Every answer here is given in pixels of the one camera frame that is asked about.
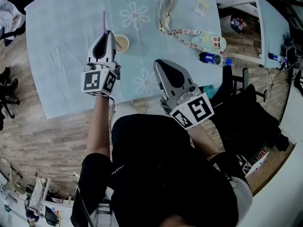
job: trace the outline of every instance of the flower pattern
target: flower pattern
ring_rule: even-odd
[[[136,94],[146,93],[147,96],[152,96],[153,89],[159,89],[155,73],[149,74],[146,68],[142,68],[141,76],[133,78],[133,83],[139,85],[136,89]]]
[[[142,22],[148,23],[151,20],[150,17],[143,15],[147,10],[147,6],[141,6],[137,9],[136,3],[131,2],[129,4],[129,10],[124,9],[119,12],[121,16],[126,17],[122,22],[122,26],[128,27],[133,24],[136,30],[140,30],[142,28]]]

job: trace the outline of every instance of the wooden floor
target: wooden floor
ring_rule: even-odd
[[[251,23],[251,26],[244,36],[225,35],[228,49],[257,55],[260,36],[258,30],[253,29],[255,24]],[[4,121],[4,129],[0,132],[0,153],[21,171],[23,183],[31,184],[36,173],[42,177],[51,176],[51,188],[60,190],[64,195],[74,194],[76,178],[72,174],[80,172],[85,157],[91,111],[50,120],[45,118],[28,61],[25,34],[18,36],[9,47],[0,42],[0,70],[6,66],[12,66],[11,78],[19,80],[16,95],[21,104],[10,107],[16,118],[7,117]],[[244,67],[249,68],[250,83],[257,91],[262,91],[267,86],[267,69],[235,60],[233,73],[241,75]],[[258,98],[258,102],[277,119],[281,116],[287,95],[286,78],[286,72],[277,73],[269,100],[263,103]],[[213,124],[209,122],[205,128],[223,148]],[[7,176],[9,164],[0,160],[0,170]]]

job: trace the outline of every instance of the black t-shirt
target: black t-shirt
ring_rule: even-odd
[[[120,227],[156,227],[174,214],[197,227],[236,226],[237,199],[225,173],[191,147],[187,131],[172,118],[122,117],[114,124],[112,142],[112,163],[97,153],[82,163],[79,185],[89,214],[110,186]],[[74,226],[88,226],[78,193],[71,220]]]

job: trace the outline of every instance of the cup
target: cup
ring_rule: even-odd
[[[116,52],[117,53],[124,53],[125,51],[127,51],[128,47],[129,47],[129,40],[128,40],[128,38],[125,35],[115,35],[115,40],[122,47],[122,48],[120,48],[116,44]]]

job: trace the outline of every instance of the patterned lanyard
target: patterned lanyard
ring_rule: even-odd
[[[164,0],[161,5],[160,5],[160,19],[159,19],[159,30],[165,34],[168,35],[174,35],[181,43],[185,44],[186,46],[190,48],[194,48],[197,50],[205,51],[205,47],[201,44],[194,44],[194,43],[189,43],[181,38],[179,38],[179,34],[184,34],[184,35],[206,35],[209,34],[209,32],[201,31],[201,30],[191,30],[191,29],[173,29],[171,30],[169,28],[169,23],[171,20],[171,4],[174,0]],[[162,22],[161,18],[164,13],[164,9],[167,7],[167,12],[165,15],[164,23]]]

